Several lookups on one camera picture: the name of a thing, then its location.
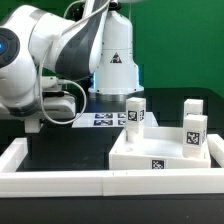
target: green wall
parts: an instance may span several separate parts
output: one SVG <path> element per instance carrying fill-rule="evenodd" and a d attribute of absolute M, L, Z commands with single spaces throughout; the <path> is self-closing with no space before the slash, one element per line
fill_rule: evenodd
<path fill-rule="evenodd" d="M 63 15 L 71 2 L 0 1 L 0 19 L 22 4 Z M 144 87 L 204 87 L 224 97 L 223 0 L 145 0 L 132 5 L 131 19 Z"/>

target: white platform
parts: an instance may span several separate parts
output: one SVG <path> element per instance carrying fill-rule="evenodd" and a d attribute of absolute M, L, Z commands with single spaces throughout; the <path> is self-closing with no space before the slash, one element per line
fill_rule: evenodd
<path fill-rule="evenodd" d="M 26 154 L 22 138 L 0 157 L 0 197 L 224 193 L 222 168 L 15 172 Z"/>
<path fill-rule="evenodd" d="M 76 120 L 72 128 L 92 128 L 92 127 L 124 127 L 125 126 L 126 113 L 84 113 L 78 120 Z M 106 122 L 101 125 L 94 125 L 95 121 L 111 121 L 109 125 Z M 156 127 L 158 123 L 152 112 L 146 112 L 145 116 L 145 126 L 146 127 Z"/>
<path fill-rule="evenodd" d="M 183 128 L 148 127 L 138 143 L 127 142 L 123 130 L 110 151 L 109 166 L 111 170 L 211 167 L 207 142 L 200 159 L 183 157 L 182 149 Z"/>

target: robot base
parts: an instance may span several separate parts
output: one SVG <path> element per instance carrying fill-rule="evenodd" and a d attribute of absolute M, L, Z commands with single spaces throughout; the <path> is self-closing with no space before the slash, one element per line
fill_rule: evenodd
<path fill-rule="evenodd" d="M 130 97 L 143 97 L 144 88 L 139 86 L 138 89 L 135 89 L 133 92 L 121 93 L 121 94 L 109 94 L 98 92 L 98 90 L 89 88 L 89 97 L 93 99 L 105 100 L 105 101 L 125 101 Z"/>

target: black table surface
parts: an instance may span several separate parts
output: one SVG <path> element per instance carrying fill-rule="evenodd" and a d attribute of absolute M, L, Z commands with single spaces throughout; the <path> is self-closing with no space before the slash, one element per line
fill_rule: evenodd
<path fill-rule="evenodd" d="M 186 99 L 203 99 L 208 133 L 224 136 L 224 99 L 208 89 L 145 89 L 147 111 L 160 126 L 181 127 Z M 88 99 L 86 112 L 124 112 L 125 102 Z M 107 170 L 122 128 L 45 125 L 32 135 L 18 172 Z M 0 121 L 0 152 L 24 137 L 21 121 Z M 223 223 L 224 194 L 0 199 L 1 223 Z"/>

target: white block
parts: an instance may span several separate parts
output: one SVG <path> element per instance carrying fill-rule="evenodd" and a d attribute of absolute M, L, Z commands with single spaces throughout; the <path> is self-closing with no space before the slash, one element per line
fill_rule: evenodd
<path fill-rule="evenodd" d="M 138 132 L 145 125 L 146 99 L 132 97 L 126 100 L 126 130 Z"/>
<path fill-rule="evenodd" d="M 217 163 L 224 167 L 224 140 L 218 134 L 207 136 L 209 151 Z"/>
<path fill-rule="evenodd" d="M 189 114 L 183 125 L 183 156 L 201 158 L 206 141 L 207 116 Z"/>
<path fill-rule="evenodd" d="M 184 117 L 188 114 L 202 115 L 203 100 L 187 99 L 184 102 Z"/>
<path fill-rule="evenodd" d="M 139 129 L 138 132 L 135 130 L 126 130 L 126 140 L 132 143 L 138 143 L 143 140 L 143 128 Z"/>

